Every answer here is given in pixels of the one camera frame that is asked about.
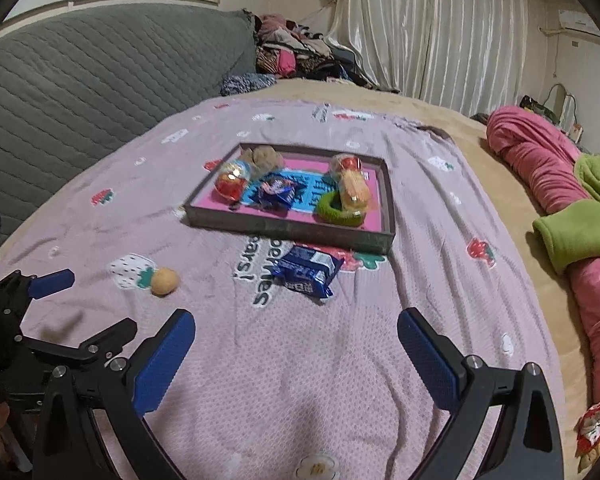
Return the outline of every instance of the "pile of clothes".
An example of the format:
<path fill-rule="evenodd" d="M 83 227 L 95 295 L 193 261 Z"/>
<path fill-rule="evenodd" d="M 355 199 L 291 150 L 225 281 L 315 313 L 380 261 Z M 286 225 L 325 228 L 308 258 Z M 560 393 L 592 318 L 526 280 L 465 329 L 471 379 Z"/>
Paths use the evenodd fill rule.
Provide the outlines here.
<path fill-rule="evenodd" d="M 280 14 L 256 16 L 258 72 L 279 77 L 336 80 L 378 89 L 356 65 L 352 52 L 331 48 L 308 27 L 286 20 Z"/>

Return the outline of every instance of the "snack packet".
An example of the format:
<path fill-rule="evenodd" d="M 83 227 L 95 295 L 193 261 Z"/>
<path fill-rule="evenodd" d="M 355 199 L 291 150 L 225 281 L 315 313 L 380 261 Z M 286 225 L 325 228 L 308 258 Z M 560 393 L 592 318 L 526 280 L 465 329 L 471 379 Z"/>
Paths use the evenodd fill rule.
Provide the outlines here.
<path fill-rule="evenodd" d="M 288 211 L 301 189 L 304 189 L 303 184 L 298 184 L 279 174 L 271 174 L 263 179 L 253 201 L 266 209 L 281 208 Z"/>
<path fill-rule="evenodd" d="M 272 276 L 283 281 L 286 288 L 312 298 L 327 300 L 329 288 L 344 260 L 308 247 L 294 245 L 271 270 Z"/>

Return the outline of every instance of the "gray quilted cover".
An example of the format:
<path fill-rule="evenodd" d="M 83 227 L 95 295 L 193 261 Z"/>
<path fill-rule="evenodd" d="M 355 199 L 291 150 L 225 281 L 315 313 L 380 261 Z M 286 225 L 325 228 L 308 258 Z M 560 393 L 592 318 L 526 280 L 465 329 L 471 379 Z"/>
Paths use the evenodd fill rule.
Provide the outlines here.
<path fill-rule="evenodd" d="M 81 171 L 247 72 L 244 12 L 104 6 L 0 38 L 2 240 Z"/>

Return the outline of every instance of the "small ball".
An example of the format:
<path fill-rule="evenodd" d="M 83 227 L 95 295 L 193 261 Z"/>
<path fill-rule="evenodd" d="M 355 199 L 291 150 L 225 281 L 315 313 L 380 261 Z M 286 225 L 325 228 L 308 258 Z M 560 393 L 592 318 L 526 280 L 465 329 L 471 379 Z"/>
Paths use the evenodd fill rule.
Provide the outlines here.
<path fill-rule="evenodd" d="M 155 296 L 166 296 L 176 290 L 180 278 L 175 270 L 163 267 L 154 272 L 151 278 L 151 293 Z"/>

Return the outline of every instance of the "plush toy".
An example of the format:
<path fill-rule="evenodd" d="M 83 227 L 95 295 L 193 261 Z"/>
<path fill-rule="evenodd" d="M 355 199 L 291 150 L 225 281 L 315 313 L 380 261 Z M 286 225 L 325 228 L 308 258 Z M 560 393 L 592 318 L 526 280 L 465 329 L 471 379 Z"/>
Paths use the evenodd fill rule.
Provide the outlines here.
<path fill-rule="evenodd" d="M 238 160 L 243 160 L 250 165 L 252 180 L 260 180 L 267 173 L 285 167 L 285 159 L 271 146 L 258 146 L 255 150 L 244 150 Z"/>
<path fill-rule="evenodd" d="M 151 293 L 155 296 L 166 296 L 176 290 L 180 278 L 173 269 L 163 267 L 154 272 L 151 278 Z"/>

